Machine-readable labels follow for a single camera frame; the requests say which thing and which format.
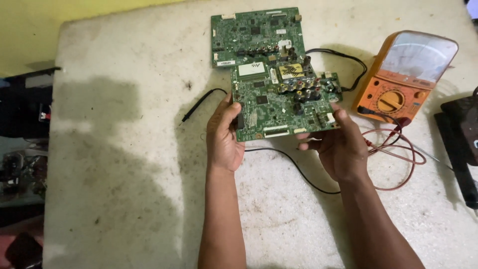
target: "hand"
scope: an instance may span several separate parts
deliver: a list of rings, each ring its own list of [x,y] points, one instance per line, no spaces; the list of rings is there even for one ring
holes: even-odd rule
[[[244,158],[245,143],[236,141],[232,121],[240,113],[241,105],[231,103],[231,93],[221,101],[207,123],[207,165],[208,168],[222,168],[236,171]]]
[[[298,148],[316,150],[325,170],[338,183],[370,180],[367,172],[368,147],[359,126],[345,110],[335,104],[333,107],[340,129],[297,134],[298,139],[317,139],[299,143]]]

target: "multimeter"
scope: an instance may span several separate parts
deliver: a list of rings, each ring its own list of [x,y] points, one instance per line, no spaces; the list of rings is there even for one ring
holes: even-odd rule
[[[412,120],[458,52],[448,38],[401,31],[391,34],[367,75],[352,105],[392,118]],[[393,123],[380,114],[364,116]]]

